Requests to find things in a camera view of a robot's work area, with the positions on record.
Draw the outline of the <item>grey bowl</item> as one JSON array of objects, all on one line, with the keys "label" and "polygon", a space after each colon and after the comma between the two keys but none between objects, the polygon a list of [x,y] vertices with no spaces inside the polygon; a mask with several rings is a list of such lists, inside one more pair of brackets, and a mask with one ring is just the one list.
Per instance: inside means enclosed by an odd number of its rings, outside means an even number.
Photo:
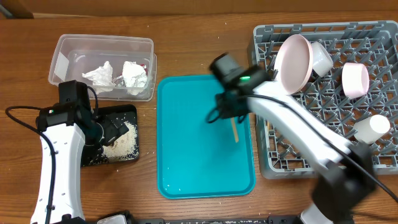
[{"label": "grey bowl", "polygon": [[333,67],[332,58],[321,43],[314,42],[311,46],[313,51],[313,71],[319,77],[324,77]]}]

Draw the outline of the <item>small white bowl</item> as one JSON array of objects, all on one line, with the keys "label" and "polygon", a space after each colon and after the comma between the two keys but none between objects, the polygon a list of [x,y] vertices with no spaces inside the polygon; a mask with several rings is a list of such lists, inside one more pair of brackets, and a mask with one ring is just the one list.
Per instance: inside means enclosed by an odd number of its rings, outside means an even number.
[{"label": "small white bowl", "polygon": [[369,90],[369,73],[364,64],[345,63],[341,80],[344,94],[350,99],[362,97]]}]

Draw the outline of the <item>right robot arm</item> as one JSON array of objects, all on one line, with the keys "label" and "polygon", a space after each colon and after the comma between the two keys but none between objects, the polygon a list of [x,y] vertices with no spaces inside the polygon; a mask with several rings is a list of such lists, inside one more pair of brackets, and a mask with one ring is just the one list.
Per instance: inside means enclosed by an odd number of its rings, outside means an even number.
[{"label": "right robot arm", "polygon": [[352,209],[376,188],[369,146],[330,130],[258,66],[212,73],[224,88],[216,95],[219,118],[252,112],[270,121],[318,174],[313,203],[296,223],[352,223]]}]

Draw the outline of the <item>red foil snack wrapper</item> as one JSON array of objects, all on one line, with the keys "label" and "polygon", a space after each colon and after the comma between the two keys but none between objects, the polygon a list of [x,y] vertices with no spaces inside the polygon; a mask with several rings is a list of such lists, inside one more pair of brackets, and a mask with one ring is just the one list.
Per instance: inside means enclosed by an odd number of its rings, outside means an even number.
[{"label": "red foil snack wrapper", "polygon": [[122,74],[114,78],[112,82],[116,86],[142,88],[147,83],[147,67],[144,64],[125,61]]}]

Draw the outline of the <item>cooked rice pile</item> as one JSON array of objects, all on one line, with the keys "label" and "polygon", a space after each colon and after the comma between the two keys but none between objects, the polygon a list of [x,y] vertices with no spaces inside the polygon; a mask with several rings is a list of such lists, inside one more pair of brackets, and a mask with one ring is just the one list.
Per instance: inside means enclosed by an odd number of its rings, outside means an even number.
[{"label": "cooked rice pile", "polygon": [[129,131],[119,137],[110,146],[104,146],[103,155],[109,162],[130,161],[139,157],[137,126],[125,121]]}]

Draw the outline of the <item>white cup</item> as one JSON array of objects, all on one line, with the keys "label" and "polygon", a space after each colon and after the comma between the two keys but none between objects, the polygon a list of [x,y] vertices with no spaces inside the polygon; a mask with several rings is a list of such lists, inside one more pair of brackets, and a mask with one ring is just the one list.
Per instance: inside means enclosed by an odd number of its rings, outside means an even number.
[{"label": "white cup", "polygon": [[372,144],[389,132],[391,127],[389,120],[382,115],[376,114],[354,124],[357,133],[354,137],[366,144]]}]

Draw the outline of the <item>large white plate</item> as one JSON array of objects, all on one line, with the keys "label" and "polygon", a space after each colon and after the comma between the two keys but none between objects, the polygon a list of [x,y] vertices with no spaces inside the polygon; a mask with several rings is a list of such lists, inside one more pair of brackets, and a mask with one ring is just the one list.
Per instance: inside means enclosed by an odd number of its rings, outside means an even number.
[{"label": "large white plate", "polygon": [[313,70],[313,50],[302,35],[288,37],[277,53],[274,70],[275,80],[281,83],[288,94],[300,91],[308,82]]}]

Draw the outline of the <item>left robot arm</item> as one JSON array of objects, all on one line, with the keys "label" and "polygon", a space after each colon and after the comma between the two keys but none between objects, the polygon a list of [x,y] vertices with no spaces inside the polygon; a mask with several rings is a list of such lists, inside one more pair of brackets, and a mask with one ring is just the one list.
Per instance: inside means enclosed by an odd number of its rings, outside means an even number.
[{"label": "left robot arm", "polygon": [[93,116],[76,103],[40,110],[42,168],[39,196],[31,223],[84,223],[80,169],[100,158],[102,146],[127,133],[125,122],[134,118],[133,105],[100,108]]}]

